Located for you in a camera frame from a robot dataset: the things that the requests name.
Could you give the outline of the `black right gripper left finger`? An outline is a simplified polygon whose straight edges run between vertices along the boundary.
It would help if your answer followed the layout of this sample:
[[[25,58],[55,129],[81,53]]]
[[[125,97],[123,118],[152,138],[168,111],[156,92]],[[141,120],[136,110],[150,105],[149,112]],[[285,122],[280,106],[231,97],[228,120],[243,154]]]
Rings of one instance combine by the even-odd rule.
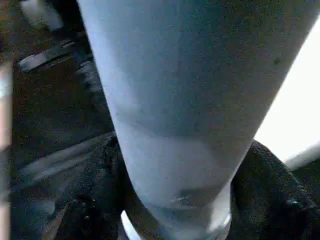
[[[122,240],[121,213],[131,192],[115,131],[100,136],[88,155],[73,164],[79,173],[57,202],[49,240]]]

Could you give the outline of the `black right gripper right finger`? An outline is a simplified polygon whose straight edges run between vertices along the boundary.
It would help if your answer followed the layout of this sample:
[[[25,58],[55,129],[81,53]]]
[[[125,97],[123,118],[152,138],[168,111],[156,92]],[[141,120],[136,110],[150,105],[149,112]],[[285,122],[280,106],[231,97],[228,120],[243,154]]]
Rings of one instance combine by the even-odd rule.
[[[229,240],[318,240],[320,206],[266,146],[254,140],[231,182]]]

